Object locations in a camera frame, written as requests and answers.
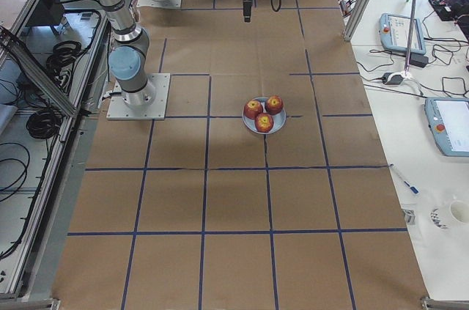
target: blue pen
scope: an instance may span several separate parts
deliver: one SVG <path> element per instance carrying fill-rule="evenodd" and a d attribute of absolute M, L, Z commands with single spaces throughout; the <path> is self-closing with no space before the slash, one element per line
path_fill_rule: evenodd
<path fill-rule="evenodd" d="M 392 169 L 394 171 L 394 173 L 396 174 L 397 177 L 399 177 L 401 179 L 402 182 L 404 182 L 404 184 L 409 187 L 409 189 L 414 193 L 414 194 L 418 194 L 418 189 L 416 187 L 414 187 L 413 185 L 410 185 L 410 183 L 402 176 L 401 172 L 399 172 L 397 170 L 396 167 L 394 167 L 394 164 L 392 163 L 391 165 L 389 165 L 389 168 Z"/>

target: red apple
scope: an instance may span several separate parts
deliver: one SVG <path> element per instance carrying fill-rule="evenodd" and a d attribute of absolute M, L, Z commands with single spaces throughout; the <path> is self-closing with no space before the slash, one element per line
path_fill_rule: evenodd
<path fill-rule="evenodd" d="M 268 133 L 273 128 L 273 118 L 269 114 L 258 114 L 254 124 L 258 132 Z"/>
<path fill-rule="evenodd" d="M 262 104 L 257 100 L 250 100 L 244 105 L 243 114 L 249 119 L 256 119 L 264 111 Z"/>
<path fill-rule="evenodd" d="M 265 102 L 265 110 L 268 114 L 279 114 L 284 108 L 284 101 L 278 95 L 272 95 Z"/>

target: bowl of apples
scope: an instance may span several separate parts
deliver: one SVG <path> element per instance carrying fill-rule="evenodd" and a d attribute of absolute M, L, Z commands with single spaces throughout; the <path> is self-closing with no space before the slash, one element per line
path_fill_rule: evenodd
<path fill-rule="evenodd" d="M 278 95 L 255 97 L 243 108 L 243 122 L 258 134 L 272 134 L 285 124 L 287 114 L 284 102 Z"/>

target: white desk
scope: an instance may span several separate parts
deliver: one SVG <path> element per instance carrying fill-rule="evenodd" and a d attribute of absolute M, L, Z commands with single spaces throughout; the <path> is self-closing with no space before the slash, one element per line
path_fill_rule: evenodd
<path fill-rule="evenodd" d="M 371 55 L 368 52 L 371 48 L 382 49 L 377 32 L 379 17 L 384 12 L 410 15 L 410 8 L 410 1 L 406 3 L 405 0 L 370 0 L 352 38 L 357 61 L 368 69 L 389 63 L 387 55 Z M 417 18 L 422 20 L 431 11 L 432 8 L 427 0 L 417 0 Z M 455 37 L 465 40 L 459 27 L 452 22 L 441 22 L 435 13 L 427 18 L 426 25 L 432 37 Z M 432 60 L 431 43 L 426 45 L 426 55 Z M 449 66 L 436 62 L 424 69 L 411 67 L 410 72 L 422 84 L 436 89 L 441 89 L 442 76 L 462 77 L 469 86 L 469 72 L 465 68 L 468 64 L 465 59 L 466 50 L 467 47 L 464 47 L 458 52 Z M 373 73 L 368 73 L 360 67 L 361 75 L 366 78 L 377 78 L 384 72 L 402 70 L 404 59 L 394 57 L 394 60 L 395 65 L 381 67 Z M 383 86 L 376 82 L 373 85 Z M 453 91 L 462 90 L 461 84 L 457 81 L 445 85 Z M 409 83 L 393 89 L 415 92 L 416 86 Z M 468 300 L 469 227 L 439 229 L 431 222 L 429 214 L 434 207 L 453 196 L 469 202 L 469 158 L 450 158 L 439 152 L 428 128 L 423 99 L 368 87 L 366 93 L 388 162 L 394 163 L 406 179 L 420 190 L 418 195 L 414 195 L 393 174 L 394 185 L 402 206 L 415 210 L 417 215 L 417 224 L 409 226 L 409 233 L 429 296 L 435 300 Z M 427 90 L 424 90 L 424 94 L 444 96 L 442 93 Z"/>

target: black adapter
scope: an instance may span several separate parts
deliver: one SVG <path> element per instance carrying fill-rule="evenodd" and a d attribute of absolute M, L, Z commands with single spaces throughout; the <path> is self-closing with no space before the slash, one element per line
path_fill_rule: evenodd
<path fill-rule="evenodd" d="M 428 57 L 426 57 L 425 55 L 420 55 L 418 53 L 411 53 L 409 64 L 411 64 L 412 66 L 424 68 L 428 64 Z"/>
<path fill-rule="evenodd" d="M 400 85 L 403 82 L 404 78 L 399 73 L 389 72 L 384 73 L 381 80 L 383 81 L 384 85 Z"/>

